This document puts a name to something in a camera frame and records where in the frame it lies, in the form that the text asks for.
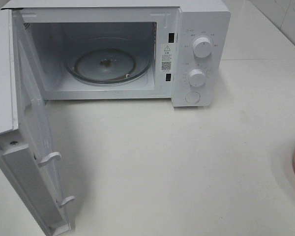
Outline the round white door button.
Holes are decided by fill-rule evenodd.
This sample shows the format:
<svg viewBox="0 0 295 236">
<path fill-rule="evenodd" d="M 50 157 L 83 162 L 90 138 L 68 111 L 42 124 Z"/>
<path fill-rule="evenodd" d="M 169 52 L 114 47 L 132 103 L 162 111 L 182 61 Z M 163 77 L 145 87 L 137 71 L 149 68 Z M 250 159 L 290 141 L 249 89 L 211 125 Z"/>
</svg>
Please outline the round white door button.
<svg viewBox="0 0 295 236">
<path fill-rule="evenodd" d="M 198 92 L 192 91 L 185 97 L 187 103 L 196 104 L 200 101 L 201 95 Z"/>
</svg>

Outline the white dial knob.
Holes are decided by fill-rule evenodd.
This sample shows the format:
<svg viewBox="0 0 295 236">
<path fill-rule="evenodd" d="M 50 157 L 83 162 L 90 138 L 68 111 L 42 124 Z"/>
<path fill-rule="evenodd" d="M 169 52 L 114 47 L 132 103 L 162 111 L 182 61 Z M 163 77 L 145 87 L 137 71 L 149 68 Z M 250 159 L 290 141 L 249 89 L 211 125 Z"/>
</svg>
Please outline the white dial knob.
<svg viewBox="0 0 295 236">
<path fill-rule="evenodd" d="M 192 87 L 201 87 L 206 83 L 207 76 L 202 69 L 193 69 L 188 74 L 188 81 Z"/>
<path fill-rule="evenodd" d="M 209 36 L 201 35 L 192 43 L 193 54 L 197 58 L 206 58 L 212 53 L 213 42 Z"/>
</svg>

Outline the white microwave door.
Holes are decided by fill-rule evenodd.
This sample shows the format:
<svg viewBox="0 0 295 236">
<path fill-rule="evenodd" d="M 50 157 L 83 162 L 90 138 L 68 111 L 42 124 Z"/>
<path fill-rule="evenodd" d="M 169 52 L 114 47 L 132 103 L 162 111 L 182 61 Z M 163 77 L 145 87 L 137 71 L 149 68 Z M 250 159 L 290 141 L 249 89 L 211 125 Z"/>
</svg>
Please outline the white microwave door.
<svg viewBox="0 0 295 236">
<path fill-rule="evenodd" d="M 0 169 L 47 236 L 71 229 L 45 100 L 38 86 L 32 25 L 0 10 Z"/>
</svg>

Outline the white warning label sticker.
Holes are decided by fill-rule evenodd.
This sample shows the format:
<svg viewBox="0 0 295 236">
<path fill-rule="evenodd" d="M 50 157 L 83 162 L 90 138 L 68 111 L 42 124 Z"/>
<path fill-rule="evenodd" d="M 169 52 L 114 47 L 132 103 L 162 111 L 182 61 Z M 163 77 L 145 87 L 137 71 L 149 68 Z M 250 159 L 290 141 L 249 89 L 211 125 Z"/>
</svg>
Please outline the white warning label sticker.
<svg viewBox="0 0 295 236">
<path fill-rule="evenodd" d="M 171 72 L 174 65 L 174 50 L 170 44 L 161 44 L 160 65 L 163 72 Z"/>
</svg>

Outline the white microwave oven body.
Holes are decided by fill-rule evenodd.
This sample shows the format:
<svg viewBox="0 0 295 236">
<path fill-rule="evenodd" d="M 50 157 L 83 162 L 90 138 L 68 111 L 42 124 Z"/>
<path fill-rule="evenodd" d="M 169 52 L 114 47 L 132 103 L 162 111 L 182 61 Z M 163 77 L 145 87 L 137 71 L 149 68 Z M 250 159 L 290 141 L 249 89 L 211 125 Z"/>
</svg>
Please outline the white microwave oven body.
<svg viewBox="0 0 295 236">
<path fill-rule="evenodd" d="M 32 25 L 38 56 L 38 81 L 46 100 L 170 99 L 175 107 L 207 106 L 221 60 L 231 13 L 220 0 L 11 0 L 0 10 L 19 10 Z M 193 54 L 201 35 L 212 39 L 206 58 Z M 77 80 L 65 66 L 70 47 L 95 38 L 154 39 L 154 59 L 138 79 L 116 85 L 93 86 Z M 161 44 L 174 50 L 171 72 L 160 65 Z M 206 83 L 192 87 L 188 74 L 202 69 Z M 196 104 L 185 97 L 195 91 Z"/>
</svg>

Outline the glass microwave turntable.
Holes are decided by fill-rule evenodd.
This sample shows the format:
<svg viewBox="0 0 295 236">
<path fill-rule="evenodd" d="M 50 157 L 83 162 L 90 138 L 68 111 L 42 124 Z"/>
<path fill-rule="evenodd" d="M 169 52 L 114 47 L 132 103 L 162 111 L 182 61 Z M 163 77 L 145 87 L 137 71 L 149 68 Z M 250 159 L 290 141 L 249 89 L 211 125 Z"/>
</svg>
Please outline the glass microwave turntable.
<svg viewBox="0 0 295 236">
<path fill-rule="evenodd" d="M 71 46 L 65 66 L 84 84 L 108 86 L 138 79 L 147 72 L 153 59 L 153 37 L 102 37 Z"/>
</svg>

